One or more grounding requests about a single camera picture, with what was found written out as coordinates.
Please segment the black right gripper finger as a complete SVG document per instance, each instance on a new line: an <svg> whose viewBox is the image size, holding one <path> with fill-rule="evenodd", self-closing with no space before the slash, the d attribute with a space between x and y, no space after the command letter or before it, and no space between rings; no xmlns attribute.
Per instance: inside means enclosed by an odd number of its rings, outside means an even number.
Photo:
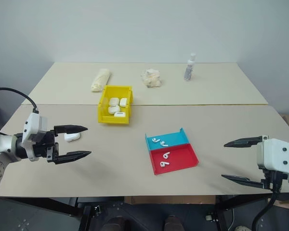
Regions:
<svg viewBox="0 0 289 231"><path fill-rule="evenodd" d="M243 186L264 189L264 184L262 182L251 181L250 179L246 177L225 175L225 174L222 174L221 176Z"/></svg>
<svg viewBox="0 0 289 231"><path fill-rule="evenodd" d="M241 138L234 141L230 141L224 144L224 147L233 147L233 148L248 148L253 145L256 145L263 141L262 136L250 137L250 138Z"/></svg>

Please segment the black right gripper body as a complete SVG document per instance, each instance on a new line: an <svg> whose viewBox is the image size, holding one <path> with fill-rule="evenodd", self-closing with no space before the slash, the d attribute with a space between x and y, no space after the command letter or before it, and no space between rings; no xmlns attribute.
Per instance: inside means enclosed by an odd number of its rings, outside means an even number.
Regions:
<svg viewBox="0 0 289 231"><path fill-rule="evenodd" d="M289 178L289 143L262 136L261 169L265 179L262 180L265 189L279 192L282 181Z"/></svg>

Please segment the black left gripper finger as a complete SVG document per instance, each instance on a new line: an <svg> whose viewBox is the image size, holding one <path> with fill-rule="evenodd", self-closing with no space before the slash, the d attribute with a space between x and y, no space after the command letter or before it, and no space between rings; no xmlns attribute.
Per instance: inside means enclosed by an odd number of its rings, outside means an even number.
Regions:
<svg viewBox="0 0 289 231"><path fill-rule="evenodd" d="M53 127L53 132L55 135L66 133L66 134L74 134L80 133L88 130L88 128L79 125L59 125Z"/></svg>
<svg viewBox="0 0 289 231"><path fill-rule="evenodd" d="M86 157L87 155L91 154L91 151L74 151L68 152L65 155L58 155L54 158L54 163L57 164L64 164L69 162L77 161L81 158Z"/></svg>

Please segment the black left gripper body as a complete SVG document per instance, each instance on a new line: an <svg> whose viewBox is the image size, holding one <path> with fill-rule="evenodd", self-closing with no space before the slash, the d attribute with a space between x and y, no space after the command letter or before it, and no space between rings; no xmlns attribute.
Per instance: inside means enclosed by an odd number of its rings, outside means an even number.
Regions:
<svg viewBox="0 0 289 231"><path fill-rule="evenodd" d="M28 154L30 161L37 161L40 157L46 158L48 162L59 163L59 147L55 142L55 137L58 136L60 126L54 126L52 130L46 132L34 132L29 135L28 140L33 142L29 147L33 154Z"/></svg>

